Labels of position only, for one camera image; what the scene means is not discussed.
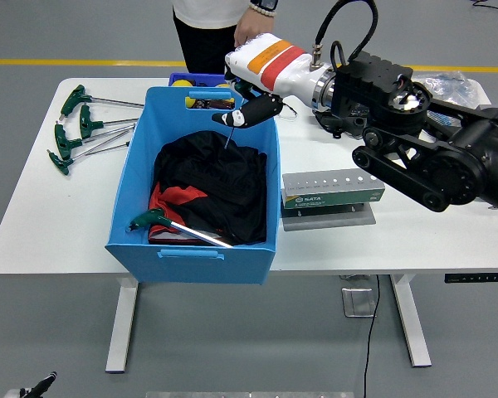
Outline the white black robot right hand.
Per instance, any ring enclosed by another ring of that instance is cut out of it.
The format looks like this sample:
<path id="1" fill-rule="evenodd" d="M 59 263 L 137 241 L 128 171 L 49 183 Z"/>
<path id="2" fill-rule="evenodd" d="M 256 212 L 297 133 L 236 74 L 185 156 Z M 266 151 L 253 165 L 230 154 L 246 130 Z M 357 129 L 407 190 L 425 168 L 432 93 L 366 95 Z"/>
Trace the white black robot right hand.
<path id="1" fill-rule="evenodd" d="M 295 96 L 303 104 L 319 108 L 320 95 L 330 77 L 330 64 L 312 64 L 313 57 L 302 48 L 271 33 L 262 33 L 225 56 L 225 79 L 236 92 L 236 83 L 246 82 L 261 94 L 239 109 L 212 116 L 212 120 L 230 128 L 247 129 L 276 115 L 282 100 Z"/>

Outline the black white robot left hand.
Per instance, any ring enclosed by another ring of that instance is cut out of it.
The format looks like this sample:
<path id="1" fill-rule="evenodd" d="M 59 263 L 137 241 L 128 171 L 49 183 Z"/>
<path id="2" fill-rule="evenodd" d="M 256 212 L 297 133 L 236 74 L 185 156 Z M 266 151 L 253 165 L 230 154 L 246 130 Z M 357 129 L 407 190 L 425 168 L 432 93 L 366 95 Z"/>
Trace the black white robot left hand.
<path id="1" fill-rule="evenodd" d="M 39 398 L 51 387 L 57 378 L 57 373 L 52 371 L 48 376 L 39 381 L 34 387 L 11 389 L 5 393 L 4 398 Z"/>

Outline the person's left hand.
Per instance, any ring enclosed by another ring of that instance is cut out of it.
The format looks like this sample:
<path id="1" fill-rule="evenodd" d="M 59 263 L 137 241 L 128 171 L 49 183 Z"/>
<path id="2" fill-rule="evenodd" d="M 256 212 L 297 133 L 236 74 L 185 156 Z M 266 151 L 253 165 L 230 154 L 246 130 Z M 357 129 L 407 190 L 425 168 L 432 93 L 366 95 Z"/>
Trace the person's left hand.
<path id="1" fill-rule="evenodd" d="M 272 32 L 275 18 L 248 8 L 239 19 L 234 31 L 234 46 L 245 44 L 259 34 Z"/>

